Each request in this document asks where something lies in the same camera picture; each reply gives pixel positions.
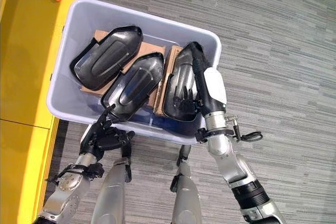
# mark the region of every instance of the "yellow cabinet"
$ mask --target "yellow cabinet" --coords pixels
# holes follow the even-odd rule
[[[1,0],[1,223],[32,223],[42,208],[58,119],[46,97],[74,0]]]

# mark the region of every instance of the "cardboard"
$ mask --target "cardboard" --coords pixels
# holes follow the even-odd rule
[[[163,77],[157,87],[158,91],[156,93],[156,99],[154,102],[153,112],[156,115],[165,116],[163,113],[163,101],[164,101],[164,96],[166,92],[168,78],[169,78],[169,75],[173,72],[175,59],[177,55],[179,55],[182,49],[183,48],[179,46],[172,46],[172,49],[169,55],[167,56],[167,59],[164,65],[164,70],[163,70]]]
[[[100,41],[101,39],[103,39],[106,35],[108,34],[107,31],[101,31],[101,30],[96,30],[94,32],[94,38],[97,40],[97,41]],[[141,56],[143,55],[147,55],[151,52],[160,52],[164,55],[164,52],[165,52],[165,47],[160,47],[160,46],[156,46],[156,45],[153,45],[153,44],[149,44],[149,43],[146,43],[146,42],[141,42],[141,46],[140,46],[140,49],[139,49],[139,52],[138,54],[133,58],[131,59],[122,69],[122,73],[126,73],[130,67],[133,65],[133,63]],[[110,81],[108,84],[106,84],[103,88],[99,89],[99,90],[96,90],[96,91],[93,91],[93,90],[90,90],[90,89],[87,89],[86,87],[82,86],[81,87],[81,91],[83,92],[88,92],[88,93],[92,93],[92,94],[97,94],[97,95],[103,95],[106,93],[106,91],[110,88],[110,86],[113,84],[115,78]],[[153,108],[154,107],[154,103],[155,103],[155,98],[156,98],[156,93],[157,93],[157,88],[154,89],[152,91],[152,93],[150,94],[149,96],[149,100],[148,100],[148,103],[147,103],[147,106]]]

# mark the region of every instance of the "gray floor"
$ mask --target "gray floor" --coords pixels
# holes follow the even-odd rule
[[[336,0],[104,0],[216,33],[239,143],[288,223],[336,223]],[[61,122],[50,174],[75,160],[85,125]],[[127,223],[170,223],[179,146],[136,136]],[[109,170],[119,151],[106,153]],[[190,156],[203,223],[244,223],[205,145]],[[92,183],[71,223],[88,223],[102,179]],[[52,186],[48,186],[48,195]]]

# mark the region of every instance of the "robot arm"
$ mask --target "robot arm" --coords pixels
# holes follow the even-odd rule
[[[126,133],[115,127],[106,117],[106,109],[98,121],[85,131],[77,161],[68,165],[51,182],[56,184],[55,192],[48,198],[34,224],[68,223],[78,209],[79,202],[89,190],[90,181],[102,177],[104,169],[98,163],[104,151],[126,146],[134,132]]]
[[[238,153],[236,140],[241,140],[237,116],[225,116],[226,94],[221,74],[210,67],[202,48],[194,42],[193,71],[199,96],[198,106],[205,119],[206,129],[199,129],[196,138],[208,143],[219,172],[237,199],[240,210],[250,223],[285,224],[275,203],[267,196],[252,168]],[[232,121],[234,131],[227,129]]]

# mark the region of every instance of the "plastic bin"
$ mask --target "plastic bin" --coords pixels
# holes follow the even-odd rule
[[[222,46],[219,38],[210,31],[101,1],[77,0],[68,13],[48,91],[47,106],[53,115],[85,124],[97,120],[103,111],[100,97],[80,91],[81,84],[71,74],[69,64],[90,43],[95,30],[110,31],[127,25],[141,27],[144,41],[165,46],[166,55],[172,45],[184,47],[190,41],[198,41],[213,66],[218,65]],[[134,130],[138,135],[194,144],[194,133],[204,125],[200,115],[194,122],[182,123],[155,116],[144,107],[130,122],[113,126]]]

